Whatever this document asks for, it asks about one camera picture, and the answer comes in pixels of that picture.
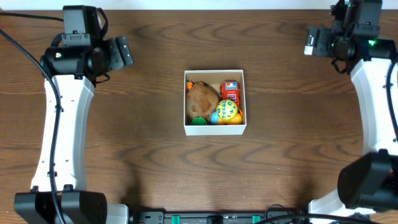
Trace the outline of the brown plush toy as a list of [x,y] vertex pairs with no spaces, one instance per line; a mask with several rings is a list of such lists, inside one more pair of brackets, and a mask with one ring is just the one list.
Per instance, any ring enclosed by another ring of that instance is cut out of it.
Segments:
[[218,95],[203,82],[194,83],[187,93],[187,116],[209,121],[219,101]]

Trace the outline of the red toy fire truck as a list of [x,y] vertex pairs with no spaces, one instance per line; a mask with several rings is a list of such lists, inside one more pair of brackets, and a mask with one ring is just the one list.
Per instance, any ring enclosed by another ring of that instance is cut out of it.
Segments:
[[232,100],[240,107],[240,88],[235,80],[226,80],[221,82],[220,95],[223,100]]

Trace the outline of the green knitted ball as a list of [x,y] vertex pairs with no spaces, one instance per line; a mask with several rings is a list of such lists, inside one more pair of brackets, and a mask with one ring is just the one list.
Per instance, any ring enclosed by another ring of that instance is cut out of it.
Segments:
[[196,117],[192,120],[192,126],[206,126],[207,120],[202,117]]

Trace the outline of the yellow rubber duck toy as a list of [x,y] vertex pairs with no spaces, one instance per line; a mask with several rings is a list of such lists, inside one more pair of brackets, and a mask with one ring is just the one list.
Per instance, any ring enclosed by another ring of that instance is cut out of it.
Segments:
[[243,123],[243,111],[239,110],[234,118],[225,120],[218,116],[217,112],[213,112],[210,117],[210,123],[213,125],[240,125]]

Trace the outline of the yellow blue patterned ball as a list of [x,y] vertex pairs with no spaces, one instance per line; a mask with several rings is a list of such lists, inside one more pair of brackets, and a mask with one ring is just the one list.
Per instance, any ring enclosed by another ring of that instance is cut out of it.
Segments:
[[221,119],[228,121],[237,115],[238,109],[233,100],[221,100],[216,107],[216,113]]

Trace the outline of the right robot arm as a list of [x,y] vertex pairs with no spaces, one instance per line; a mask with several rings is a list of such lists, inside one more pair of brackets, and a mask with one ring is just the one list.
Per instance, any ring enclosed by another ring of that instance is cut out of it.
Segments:
[[361,157],[340,172],[335,190],[309,203],[309,223],[365,222],[397,208],[397,48],[379,37],[381,12],[381,0],[340,0],[331,28],[308,31],[306,55],[345,63],[363,127]]

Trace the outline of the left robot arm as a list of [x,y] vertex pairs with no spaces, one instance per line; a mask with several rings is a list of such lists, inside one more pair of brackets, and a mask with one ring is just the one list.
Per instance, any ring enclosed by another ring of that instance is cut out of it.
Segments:
[[134,63],[126,38],[105,39],[108,19],[93,6],[65,6],[64,31],[36,62],[45,77],[46,113],[40,160],[30,191],[17,193],[27,223],[131,223],[129,207],[87,190],[86,125],[97,84]]

